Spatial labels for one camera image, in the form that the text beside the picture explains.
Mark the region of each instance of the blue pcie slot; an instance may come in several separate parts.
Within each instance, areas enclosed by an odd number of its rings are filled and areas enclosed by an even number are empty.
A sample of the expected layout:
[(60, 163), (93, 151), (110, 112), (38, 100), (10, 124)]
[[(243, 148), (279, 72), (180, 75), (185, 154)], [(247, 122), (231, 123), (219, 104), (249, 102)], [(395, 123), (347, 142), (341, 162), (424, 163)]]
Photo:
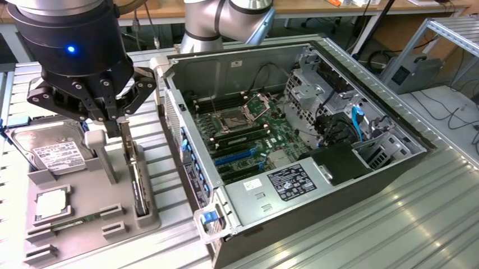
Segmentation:
[(255, 155), (255, 152), (256, 152), (256, 148), (243, 151), (239, 154), (235, 154), (229, 157), (216, 160), (215, 165), (223, 165), (223, 164), (231, 163), (232, 161), (237, 161), (240, 159), (248, 158)]

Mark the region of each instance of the motherboard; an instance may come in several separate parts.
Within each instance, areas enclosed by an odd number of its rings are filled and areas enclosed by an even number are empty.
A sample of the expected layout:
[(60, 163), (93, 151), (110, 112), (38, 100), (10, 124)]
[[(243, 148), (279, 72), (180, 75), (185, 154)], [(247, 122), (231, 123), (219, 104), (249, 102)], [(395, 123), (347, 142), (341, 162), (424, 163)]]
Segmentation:
[(225, 184), (295, 162), (308, 151), (281, 112), (285, 103), (267, 95), (196, 104), (195, 124)]

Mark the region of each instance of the hard drive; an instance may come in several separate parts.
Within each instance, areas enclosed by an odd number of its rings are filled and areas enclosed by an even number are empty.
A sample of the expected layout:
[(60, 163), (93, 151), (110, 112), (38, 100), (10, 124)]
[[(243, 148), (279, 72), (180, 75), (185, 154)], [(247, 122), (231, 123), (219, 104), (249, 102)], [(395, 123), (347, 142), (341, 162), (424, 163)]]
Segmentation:
[(86, 167), (84, 161), (94, 157), (84, 144), (86, 125), (60, 115), (13, 122), (4, 133), (34, 170), (61, 175)]

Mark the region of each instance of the gray device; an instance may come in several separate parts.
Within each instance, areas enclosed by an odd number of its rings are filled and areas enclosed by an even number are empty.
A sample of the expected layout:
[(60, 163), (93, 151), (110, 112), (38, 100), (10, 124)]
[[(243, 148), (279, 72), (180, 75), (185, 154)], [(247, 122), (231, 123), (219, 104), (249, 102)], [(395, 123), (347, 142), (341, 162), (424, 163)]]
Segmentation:
[(315, 41), (168, 61), (160, 122), (215, 268), (371, 197), (433, 148)]
[(34, 170), (62, 175), (82, 170), (94, 157), (84, 144), (84, 125), (61, 115), (9, 119), (4, 132)]
[[(391, 59), (383, 72), (392, 66), (396, 58)], [(443, 64), (440, 59), (428, 59), (424, 53), (408, 55), (387, 83), (388, 88), (396, 94), (407, 94), (408, 92), (423, 90), (432, 83)]]

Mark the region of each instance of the blue led light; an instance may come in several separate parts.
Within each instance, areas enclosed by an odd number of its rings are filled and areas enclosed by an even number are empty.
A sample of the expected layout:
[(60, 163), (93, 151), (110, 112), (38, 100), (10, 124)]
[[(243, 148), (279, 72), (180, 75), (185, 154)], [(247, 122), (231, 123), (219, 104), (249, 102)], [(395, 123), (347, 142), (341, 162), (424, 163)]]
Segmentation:
[(66, 51), (68, 51), (68, 53), (74, 54), (76, 53), (76, 48), (73, 46), (68, 46)]

